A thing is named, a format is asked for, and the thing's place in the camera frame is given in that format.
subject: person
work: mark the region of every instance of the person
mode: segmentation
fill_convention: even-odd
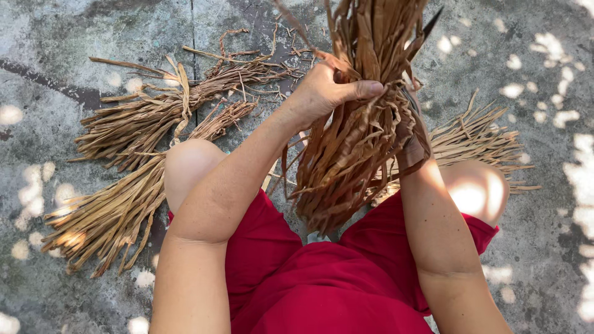
[[[150,333],[431,333],[429,314],[441,333],[511,333],[479,260],[509,194],[496,168],[439,168],[431,158],[339,242],[306,246],[260,189],[294,134],[383,90],[376,81],[336,84],[334,72],[317,64],[231,154],[204,140],[169,150],[175,218]],[[399,154],[399,166],[419,161],[416,151]]]

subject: leg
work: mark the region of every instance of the leg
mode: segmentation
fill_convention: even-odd
[[[440,171],[458,210],[495,228],[510,195],[503,173],[479,161],[459,162]]]
[[[477,252],[482,254],[499,231],[497,220],[509,194],[507,181],[499,170],[480,162],[458,163],[442,169],[441,174],[466,220]],[[360,252],[377,264],[392,277],[411,307],[426,316],[431,314],[419,286],[416,264],[406,238],[400,193],[383,201],[348,228],[339,244]]]
[[[170,149],[165,160],[165,194],[174,214],[200,179],[225,156],[216,145],[200,139]],[[225,276],[231,319],[256,287],[301,247],[301,238],[260,191],[227,244]]]
[[[173,146],[165,159],[165,196],[175,215],[198,182],[227,155],[202,139],[190,139]]]

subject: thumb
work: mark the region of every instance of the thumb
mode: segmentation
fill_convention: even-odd
[[[343,103],[358,99],[370,99],[384,91],[384,85],[373,80],[359,80],[353,83],[339,84],[338,86],[338,98]]]

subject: dried leaf bundle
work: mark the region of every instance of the dried leaf bundle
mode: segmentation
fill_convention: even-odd
[[[46,220],[51,219],[46,224],[56,229],[56,232],[43,240],[46,244],[42,251],[60,248],[61,253],[68,257],[67,273],[77,271],[92,255],[97,254],[100,262],[91,277],[101,276],[126,245],[118,273],[132,267],[146,245],[154,212],[165,199],[165,152],[153,151],[167,130],[177,124],[171,144],[179,143],[179,136],[182,135],[181,131],[187,125],[191,113],[205,101],[214,99],[216,94],[230,89],[238,90],[239,86],[244,90],[245,84],[266,84],[270,80],[293,75],[293,68],[282,68],[280,65],[264,62],[271,55],[259,55],[250,61],[233,59],[232,57],[237,55],[259,52],[226,53],[223,37],[227,33],[236,32],[247,30],[229,30],[221,36],[222,55],[213,55],[221,61],[208,71],[206,80],[193,87],[189,86],[183,66],[180,63],[174,65],[169,57],[175,74],[129,62],[91,58],[92,61],[157,74],[148,75],[150,77],[176,80],[182,90],[144,84],[135,94],[103,98],[102,102],[124,103],[112,108],[99,109],[95,116],[81,121],[88,132],[75,142],[79,143],[78,151],[83,153],[84,157],[74,160],[107,157],[113,159],[105,165],[107,168],[119,165],[118,171],[125,168],[138,169],[91,196],[72,198],[69,201],[72,205],[44,217]],[[228,61],[229,64],[223,66],[223,61]],[[282,70],[276,72],[273,71],[273,67]],[[145,89],[164,93],[151,97],[144,92]],[[228,127],[235,125],[239,128],[237,120],[248,115],[258,105],[257,100],[247,102],[244,91],[243,101],[230,104],[212,117],[223,102],[227,100],[221,99],[204,121],[189,134],[189,138],[210,141],[217,139],[225,135]],[[148,224],[142,241],[134,255],[126,262],[129,249],[138,237],[140,224],[146,217]]]
[[[518,131],[504,131],[506,127],[498,128],[494,121],[508,110],[508,108],[494,107],[493,102],[484,108],[476,108],[472,111],[473,103],[478,93],[474,92],[470,105],[465,113],[460,114],[436,128],[429,134],[431,147],[439,166],[450,166],[454,163],[477,160],[485,162],[501,170],[510,183],[512,194],[521,194],[527,190],[542,188],[540,185],[525,186],[525,181],[511,181],[510,174],[519,169],[534,168],[533,165],[521,163],[521,152],[524,145],[517,142]],[[398,163],[394,163],[392,175],[398,173]],[[376,182],[382,177],[380,171],[376,174]],[[395,194],[400,189],[399,180],[389,182],[385,189],[381,190],[379,196],[372,202],[377,206],[385,199]]]
[[[339,106],[329,126],[330,116],[312,124],[308,145],[300,153],[297,187],[288,197],[296,199],[297,214],[307,220],[308,230],[325,235],[373,200],[388,182],[387,161],[412,136],[423,145],[424,159],[429,158],[421,122],[402,92],[402,73],[413,78],[410,60],[425,38],[422,12],[426,3],[342,0],[332,14],[326,1],[334,56],[319,51],[314,55],[340,70],[339,83],[377,80],[384,84],[384,93],[369,101]],[[294,20],[282,10],[284,17]],[[413,34],[415,40],[406,46]],[[397,133],[400,122],[407,124],[406,131]],[[412,172],[418,166],[402,172]],[[378,168],[381,184],[377,191],[366,194]]]
[[[213,100],[214,95],[230,89],[237,89],[243,84],[266,84],[270,80],[292,75],[293,68],[282,68],[277,64],[264,62],[271,55],[259,55],[249,61],[233,59],[237,55],[249,55],[258,51],[236,52],[226,54],[223,47],[223,37],[227,33],[247,32],[247,29],[229,30],[220,38],[222,55],[191,49],[184,49],[218,58],[220,61],[208,71],[206,80],[196,86],[190,86],[184,67],[181,63],[175,65],[170,57],[168,61],[175,69],[172,74],[165,70],[152,69],[146,66],[109,59],[93,58],[91,61],[136,68],[150,72],[152,75],[141,74],[152,78],[162,78],[177,81],[182,90],[177,88],[159,88],[151,84],[143,84],[141,89],[131,95],[104,97],[102,102],[123,101],[118,106],[98,109],[95,115],[81,120],[87,133],[74,141],[78,143],[78,152],[84,156],[70,161],[98,159],[106,157],[113,159],[105,168],[119,166],[118,171],[135,168],[145,164],[149,156],[134,153],[151,153],[167,130],[177,124],[170,145],[179,143],[181,131],[187,126],[191,114],[204,102]],[[227,67],[223,61],[229,61]],[[282,71],[273,71],[274,67]],[[156,96],[149,96],[146,90],[164,92]]]
[[[213,119],[213,109],[207,118],[190,134],[191,138],[214,140],[225,134],[225,129],[248,115],[257,103],[239,101],[224,108]],[[73,198],[78,203],[44,216],[46,225],[56,232],[43,239],[42,251],[56,248],[68,258],[66,272],[76,272],[93,254],[100,261],[91,278],[103,275],[115,261],[124,246],[126,250],[119,266],[130,269],[146,245],[155,210],[165,199],[165,152],[146,155],[148,162],[127,176],[91,196]],[[148,216],[148,224],[140,245],[126,263],[130,246],[135,243],[140,223]]]

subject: concrete floor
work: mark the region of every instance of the concrete floor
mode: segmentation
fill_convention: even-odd
[[[284,3],[330,50],[323,1]],[[516,333],[593,333],[594,1],[434,0],[426,18],[442,5],[414,63],[429,128],[465,111],[480,87],[475,103],[510,107],[498,125],[521,131],[525,159],[537,166],[514,179],[544,186],[510,197],[481,258],[494,300]],[[64,162],[77,157],[78,120],[137,78],[87,57],[168,68],[167,53],[200,78],[214,61],[182,45],[217,53],[222,32],[246,27],[250,34],[226,39],[228,49],[268,52],[276,14],[266,0],[0,1],[0,333],[146,333],[165,209],[150,247],[119,278],[110,270],[89,279],[93,263],[68,276],[59,254],[39,252],[51,232],[43,213],[120,177],[98,161]],[[280,56],[291,40],[279,22]],[[274,108],[262,106],[263,116],[216,144],[234,149]],[[305,237],[279,191],[273,200]]]

